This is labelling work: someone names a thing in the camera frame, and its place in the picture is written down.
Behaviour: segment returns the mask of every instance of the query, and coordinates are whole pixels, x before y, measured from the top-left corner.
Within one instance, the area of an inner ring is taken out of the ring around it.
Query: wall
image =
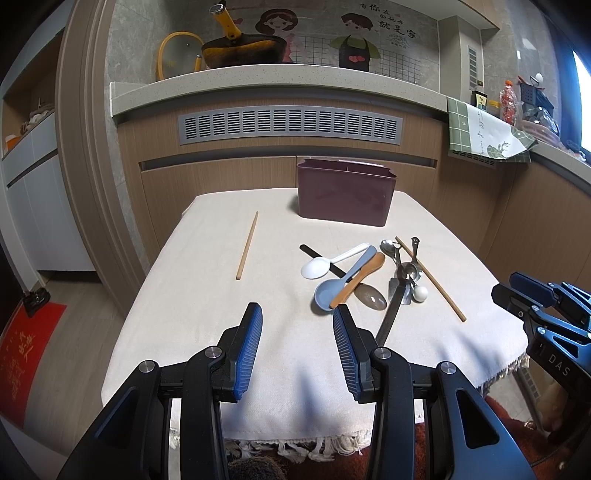
[[[213,3],[203,0],[118,0],[113,12],[105,59],[105,123],[117,194],[146,273],[150,262],[131,209],[116,126],[109,115],[109,83],[154,82],[158,48],[169,33],[189,31],[204,41],[220,37],[222,30],[208,13]],[[271,8],[291,9],[298,16],[297,26],[289,31],[275,32],[286,38],[294,35],[289,38],[291,59],[296,63],[332,66],[338,66],[338,50],[328,44],[336,37],[349,35],[340,17],[349,12],[363,15],[373,23],[371,31],[364,33],[366,39],[376,46],[382,57],[370,61],[370,72],[385,73],[439,91],[437,22],[389,0],[235,0],[230,8],[233,8],[231,15],[246,33],[257,33],[255,25],[263,12]]]
[[[530,0],[495,0],[500,30],[481,30],[484,56],[484,93],[498,100],[505,80],[517,85],[517,75],[544,76],[544,93],[560,122],[560,82],[556,54],[542,13]],[[515,93],[520,98],[519,88]]]

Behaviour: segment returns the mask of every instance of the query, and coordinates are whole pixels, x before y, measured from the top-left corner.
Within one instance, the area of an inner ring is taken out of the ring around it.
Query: light blue spoon
[[[330,280],[324,280],[319,284],[314,292],[314,301],[316,304],[327,312],[332,311],[330,308],[330,302],[333,301],[341,290],[343,290],[347,281],[374,257],[376,252],[377,250],[375,247],[370,245],[343,278],[331,278]]]

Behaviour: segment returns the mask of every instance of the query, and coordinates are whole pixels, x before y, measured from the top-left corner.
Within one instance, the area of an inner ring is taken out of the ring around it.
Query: tiled floor
[[[491,386],[489,395],[501,404],[512,419],[521,421],[532,419],[517,380],[513,375],[507,375]]]
[[[56,273],[47,290],[67,308],[35,373],[24,431],[69,455],[102,408],[100,389],[124,318],[94,273]]]

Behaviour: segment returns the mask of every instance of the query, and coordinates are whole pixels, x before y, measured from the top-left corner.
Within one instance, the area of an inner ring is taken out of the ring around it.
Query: shelf
[[[63,31],[60,31],[35,55],[4,95],[0,139],[3,148],[7,136],[19,136],[21,125],[29,120],[39,101],[42,105],[54,103],[62,36]]]
[[[45,120],[47,120],[56,110],[55,109],[51,109],[49,110],[49,113],[45,116],[45,118],[43,120],[41,120],[38,124],[36,124],[33,128],[31,128],[27,133],[25,133],[20,140],[14,145],[14,147],[12,147],[10,150],[8,150],[3,156],[2,156],[2,161],[4,161],[4,159],[8,156],[8,154],[28,135],[30,134],[33,130],[35,130],[39,125],[41,125]]]

